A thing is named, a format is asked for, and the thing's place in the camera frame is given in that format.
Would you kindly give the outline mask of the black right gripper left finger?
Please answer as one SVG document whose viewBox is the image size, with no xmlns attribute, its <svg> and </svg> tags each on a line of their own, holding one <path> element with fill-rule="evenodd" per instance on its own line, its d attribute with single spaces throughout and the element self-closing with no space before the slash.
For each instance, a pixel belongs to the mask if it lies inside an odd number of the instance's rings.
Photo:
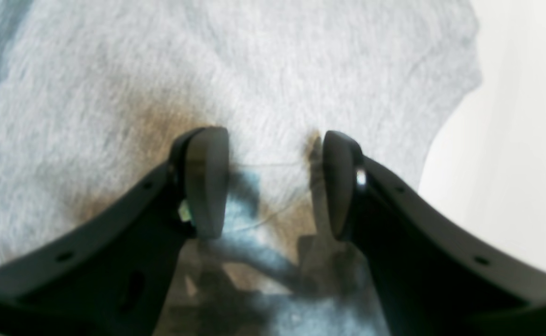
<svg viewBox="0 0 546 336">
<path fill-rule="evenodd" d="M 88 223 L 0 266 L 0 334 L 150 336 L 186 240 L 224 226 L 229 135 L 195 128 Z"/>
</svg>

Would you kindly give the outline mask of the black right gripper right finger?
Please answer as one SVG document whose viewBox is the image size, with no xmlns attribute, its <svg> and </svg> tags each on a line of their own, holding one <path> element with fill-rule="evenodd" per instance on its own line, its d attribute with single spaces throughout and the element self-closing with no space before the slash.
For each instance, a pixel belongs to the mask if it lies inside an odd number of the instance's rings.
<svg viewBox="0 0 546 336">
<path fill-rule="evenodd" d="M 338 131 L 323 140 L 333 236 L 364 255 L 393 336 L 546 336 L 546 272 L 435 210 Z"/>
</svg>

